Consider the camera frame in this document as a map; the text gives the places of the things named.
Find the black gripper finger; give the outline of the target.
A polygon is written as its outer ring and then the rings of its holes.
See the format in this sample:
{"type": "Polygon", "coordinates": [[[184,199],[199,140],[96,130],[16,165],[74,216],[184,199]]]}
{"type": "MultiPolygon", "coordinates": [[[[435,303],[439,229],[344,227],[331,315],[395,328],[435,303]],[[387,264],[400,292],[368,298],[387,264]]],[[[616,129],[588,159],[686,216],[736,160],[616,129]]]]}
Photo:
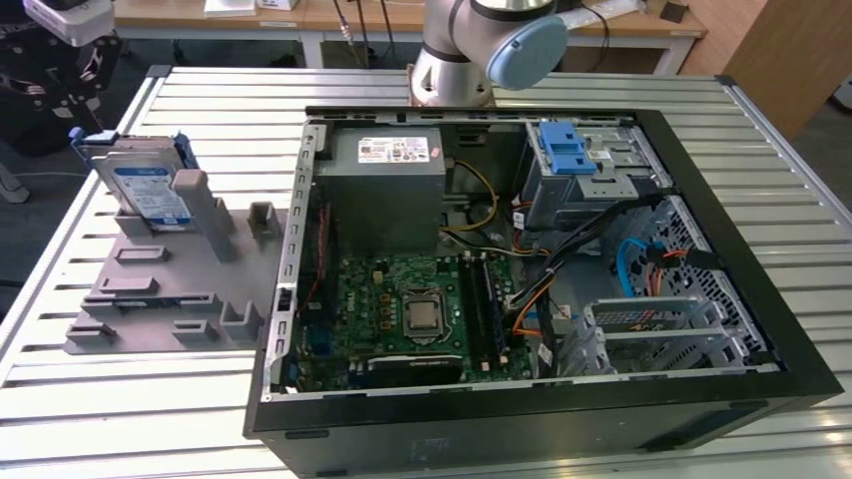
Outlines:
{"type": "Polygon", "coordinates": [[[110,88],[122,50],[123,40],[118,33],[112,32],[82,49],[82,60],[72,67],[71,111],[78,125],[88,132],[99,132],[103,129],[96,116],[96,110],[100,108],[99,95],[110,88]]]}

